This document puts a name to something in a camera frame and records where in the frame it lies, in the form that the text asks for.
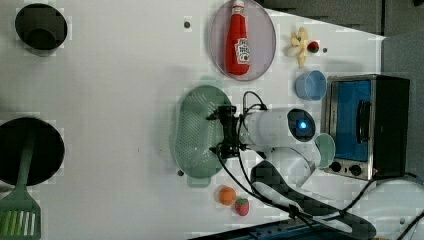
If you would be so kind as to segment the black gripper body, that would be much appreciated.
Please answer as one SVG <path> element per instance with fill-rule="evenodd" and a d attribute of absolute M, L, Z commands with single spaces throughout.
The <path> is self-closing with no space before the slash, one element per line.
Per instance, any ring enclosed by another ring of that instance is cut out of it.
<path fill-rule="evenodd" d="M 237 134 L 238 118 L 234 116 L 235 106 L 219 106 L 218 119 L 223 128 L 224 138 L 218 149 L 221 158 L 232 158 L 239 156 L 239 137 Z"/>

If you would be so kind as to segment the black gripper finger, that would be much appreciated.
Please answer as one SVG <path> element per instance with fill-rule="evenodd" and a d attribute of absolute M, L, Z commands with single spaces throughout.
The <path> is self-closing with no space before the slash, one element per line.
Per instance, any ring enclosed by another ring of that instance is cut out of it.
<path fill-rule="evenodd" d="M 211 115 L 206 117 L 206 120 L 208 120 L 208 121 L 217 120 L 217 119 L 220 119 L 220 116 L 219 116 L 218 113 L 212 113 Z"/>
<path fill-rule="evenodd" d="M 220 145 L 221 145 L 221 144 L 218 144 L 218 145 L 216 145 L 216 146 L 214 146 L 214 147 L 210 147 L 210 148 L 209 148 L 209 150 L 210 150 L 212 153 L 214 153 L 214 154 L 219 154 L 219 153 L 220 153 Z"/>

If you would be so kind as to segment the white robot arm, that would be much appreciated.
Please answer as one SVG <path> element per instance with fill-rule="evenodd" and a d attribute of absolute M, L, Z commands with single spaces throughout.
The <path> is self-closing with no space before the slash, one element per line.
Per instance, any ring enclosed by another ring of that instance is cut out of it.
<path fill-rule="evenodd" d="M 238 117 L 234 112 L 233 106 L 224 105 L 205 117 L 217 121 L 223 132 L 223 140 L 210 150 L 220 161 L 238 158 L 245 149 L 262 157 L 251 171 L 243 172 L 251 196 L 308 225 L 319 223 L 357 240 L 376 235 L 366 219 L 302 188 L 322 157 L 315 145 L 315 121 L 307 111 L 246 110 Z"/>

